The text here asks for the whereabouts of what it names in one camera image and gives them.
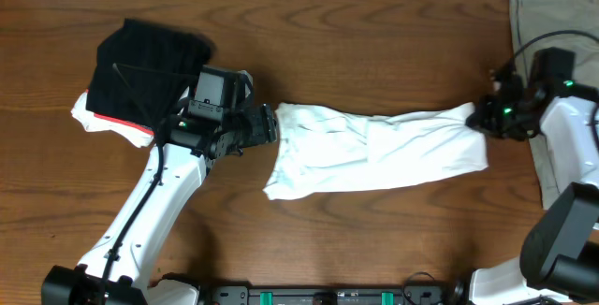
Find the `white printed t-shirt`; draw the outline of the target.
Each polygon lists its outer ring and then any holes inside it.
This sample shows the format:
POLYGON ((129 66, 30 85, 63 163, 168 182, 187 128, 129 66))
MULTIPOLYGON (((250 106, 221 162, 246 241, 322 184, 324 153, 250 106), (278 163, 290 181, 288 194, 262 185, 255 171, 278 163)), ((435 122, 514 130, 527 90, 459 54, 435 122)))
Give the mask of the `white printed t-shirt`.
POLYGON ((270 200, 401 188, 487 168, 486 140, 467 127, 471 103, 441 111, 363 116, 282 103, 270 200))

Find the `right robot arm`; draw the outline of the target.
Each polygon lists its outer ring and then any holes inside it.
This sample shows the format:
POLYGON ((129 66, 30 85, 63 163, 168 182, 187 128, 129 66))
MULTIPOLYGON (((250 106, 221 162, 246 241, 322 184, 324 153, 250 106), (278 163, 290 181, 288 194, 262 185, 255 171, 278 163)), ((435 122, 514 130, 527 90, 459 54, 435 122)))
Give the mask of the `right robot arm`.
POLYGON ((467 126, 495 138, 541 136, 559 191, 518 257, 476 270, 466 304, 594 303, 598 299, 598 91, 573 79, 575 55, 537 51, 529 81, 511 65, 495 94, 482 97, 467 126))

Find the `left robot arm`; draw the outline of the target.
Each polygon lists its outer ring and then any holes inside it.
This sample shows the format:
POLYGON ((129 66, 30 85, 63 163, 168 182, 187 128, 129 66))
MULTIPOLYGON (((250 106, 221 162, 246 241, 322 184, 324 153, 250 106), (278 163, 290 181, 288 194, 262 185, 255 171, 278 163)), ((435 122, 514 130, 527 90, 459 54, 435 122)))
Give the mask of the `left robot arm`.
POLYGON ((144 172, 108 230, 75 268, 50 270, 42 304, 200 303, 200 287, 184 277, 150 279, 171 228, 215 162, 276 141, 272 110, 254 97, 247 71, 204 66, 181 107, 162 122, 144 172))

